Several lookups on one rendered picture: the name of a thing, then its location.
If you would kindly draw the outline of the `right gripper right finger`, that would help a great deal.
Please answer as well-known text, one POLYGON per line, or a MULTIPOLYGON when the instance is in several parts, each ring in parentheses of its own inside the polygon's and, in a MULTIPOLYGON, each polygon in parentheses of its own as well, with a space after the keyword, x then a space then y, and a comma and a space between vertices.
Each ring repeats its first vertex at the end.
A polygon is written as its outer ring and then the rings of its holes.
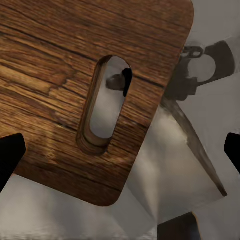
POLYGON ((240 173, 240 135, 235 133, 228 133, 224 151, 240 173))

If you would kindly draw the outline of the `cutting board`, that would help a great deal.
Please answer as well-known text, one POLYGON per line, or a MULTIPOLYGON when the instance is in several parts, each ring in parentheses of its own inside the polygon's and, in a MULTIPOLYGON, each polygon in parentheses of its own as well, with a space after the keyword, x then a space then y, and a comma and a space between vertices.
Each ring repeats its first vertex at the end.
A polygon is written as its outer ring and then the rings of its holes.
POLYGON ((194 23, 192 0, 0 0, 0 139, 14 173, 100 207, 126 184, 194 23), (110 142, 83 129, 105 59, 132 78, 110 142))

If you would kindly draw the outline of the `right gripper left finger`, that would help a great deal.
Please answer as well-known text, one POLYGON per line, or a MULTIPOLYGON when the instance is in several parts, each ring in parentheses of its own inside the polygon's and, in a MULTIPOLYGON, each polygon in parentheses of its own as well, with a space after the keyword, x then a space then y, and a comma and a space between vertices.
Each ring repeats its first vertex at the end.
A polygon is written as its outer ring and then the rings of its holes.
POLYGON ((14 173, 26 152, 26 145, 21 133, 0 138, 0 190, 14 173))

